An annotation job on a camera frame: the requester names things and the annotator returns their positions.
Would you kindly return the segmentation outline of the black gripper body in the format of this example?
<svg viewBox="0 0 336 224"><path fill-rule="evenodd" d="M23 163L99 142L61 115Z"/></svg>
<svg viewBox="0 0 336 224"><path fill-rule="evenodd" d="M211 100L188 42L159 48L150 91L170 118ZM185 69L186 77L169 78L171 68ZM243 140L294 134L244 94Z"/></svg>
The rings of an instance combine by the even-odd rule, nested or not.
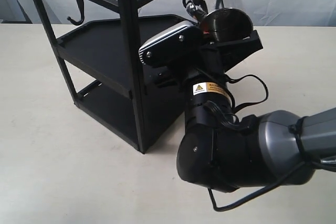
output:
<svg viewBox="0 0 336 224"><path fill-rule="evenodd" d="M166 71L154 83L158 88L179 86L181 90L185 90L192 80L205 76L198 69L214 77L215 81L224 82L224 74L228 70L262 49L257 30L253 30L244 39L213 44L199 42L189 50L180 49L169 55L161 64Z"/></svg>

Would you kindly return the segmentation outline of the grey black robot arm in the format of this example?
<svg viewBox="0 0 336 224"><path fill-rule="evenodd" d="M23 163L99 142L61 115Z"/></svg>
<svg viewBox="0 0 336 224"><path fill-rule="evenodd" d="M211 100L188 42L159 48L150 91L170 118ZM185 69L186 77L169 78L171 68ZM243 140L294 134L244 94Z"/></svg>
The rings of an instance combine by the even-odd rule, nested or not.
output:
<svg viewBox="0 0 336 224"><path fill-rule="evenodd" d="M176 158L181 180L209 191L263 191L307 183L316 170L335 171L335 109L298 116L286 110L239 118L227 70L262 50L256 31L216 42L183 21L153 39L145 58L167 67L185 97L185 133Z"/></svg>

